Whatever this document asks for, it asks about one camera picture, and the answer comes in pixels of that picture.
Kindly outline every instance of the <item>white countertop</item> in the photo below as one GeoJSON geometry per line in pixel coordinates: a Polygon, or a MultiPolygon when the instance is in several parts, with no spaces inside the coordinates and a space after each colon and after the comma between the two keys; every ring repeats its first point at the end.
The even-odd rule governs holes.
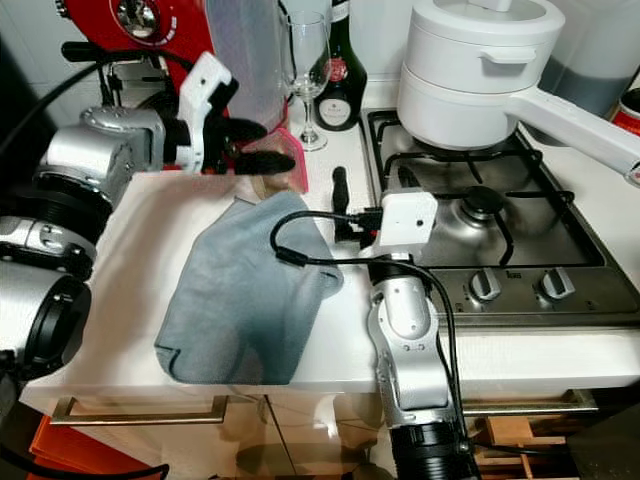
{"type": "MultiPolygon", "coordinates": [[[[386,86],[369,89],[369,105],[388,105],[386,86]]],[[[299,118],[299,108],[292,118],[299,118]]],[[[346,167],[350,207],[371,204],[359,129],[327,132],[329,145],[307,154],[312,209],[331,209],[331,172],[346,167]]],[[[569,148],[539,146],[545,163],[576,194],[576,204],[631,281],[640,288],[640,190],[594,160],[569,148]]],[[[55,374],[31,382],[22,401],[50,410],[63,395],[135,396],[215,394],[225,386],[185,386],[160,368],[153,342],[184,262],[197,235],[235,195],[252,197],[247,181],[138,175],[110,220],[91,280],[92,312],[74,360],[55,374]]],[[[329,224],[321,225],[331,239],[329,224]]],[[[339,247],[336,256],[354,255],[339,247]]],[[[292,388],[325,392],[375,389],[373,346],[366,333],[368,277],[361,267],[343,268],[345,285],[318,313],[292,388]]],[[[466,397],[557,394],[568,388],[628,385],[640,379],[640,331],[463,331],[460,371],[466,397]]],[[[242,392],[274,387],[239,387],[242,392]]]]}

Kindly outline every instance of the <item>gray cloth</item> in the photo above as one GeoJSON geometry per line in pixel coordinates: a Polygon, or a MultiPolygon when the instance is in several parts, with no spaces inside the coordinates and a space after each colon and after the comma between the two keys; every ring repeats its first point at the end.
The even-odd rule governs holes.
{"type": "MultiPolygon", "coordinates": [[[[294,193],[234,204],[196,240],[155,341],[162,368],[183,383],[284,385],[291,381],[320,303],[342,286],[335,267],[285,264],[269,234],[307,207],[294,193]]],[[[329,249],[310,218],[278,242],[314,257],[329,249]]]]}

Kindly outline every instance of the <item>silver handle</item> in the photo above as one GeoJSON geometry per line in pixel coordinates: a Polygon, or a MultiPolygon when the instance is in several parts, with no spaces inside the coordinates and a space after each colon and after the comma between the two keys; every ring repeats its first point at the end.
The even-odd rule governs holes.
{"type": "Polygon", "coordinates": [[[65,427],[140,426],[140,425],[199,425],[221,424],[227,411],[229,397],[213,397],[211,410],[203,413],[158,413],[119,415],[72,415],[74,397],[58,401],[51,416],[51,425],[65,427]]]}
{"type": "Polygon", "coordinates": [[[598,405],[588,390],[571,390],[572,400],[531,403],[531,404],[473,404],[463,405],[465,417],[487,416],[530,416],[530,415],[561,415],[570,413],[596,413],[598,405]]]}

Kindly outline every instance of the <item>bottle label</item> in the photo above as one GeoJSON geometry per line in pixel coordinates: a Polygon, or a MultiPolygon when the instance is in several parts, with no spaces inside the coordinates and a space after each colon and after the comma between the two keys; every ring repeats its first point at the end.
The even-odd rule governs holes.
{"type": "Polygon", "coordinates": [[[344,100],[337,98],[327,98],[320,102],[318,106],[320,116],[327,125],[337,127],[349,119],[351,115],[351,105],[344,100]]]}
{"type": "Polygon", "coordinates": [[[349,16],[349,2],[341,3],[331,9],[331,22],[336,23],[349,16]]]}
{"type": "Polygon", "coordinates": [[[347,62],[345,62],[342,58],[332,58],[330,60],[331,63],[331,75],[329,75],[330,82],[339,82],[347,78],[349,75],[349,68],[347,67],[347,62]]]}

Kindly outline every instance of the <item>gas stove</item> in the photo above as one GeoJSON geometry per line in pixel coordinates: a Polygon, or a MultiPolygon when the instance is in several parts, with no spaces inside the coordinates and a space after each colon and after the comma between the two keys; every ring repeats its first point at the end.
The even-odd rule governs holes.
{"type": "Polygon", "coordinates": [[[640,294],[522,133],[456,152],[415,140],[395,110],[363,110],[362,127],[378,204],[409,187],[439,202],[420,265],[445,286],[457,325],[640,326],[640,294]]]}

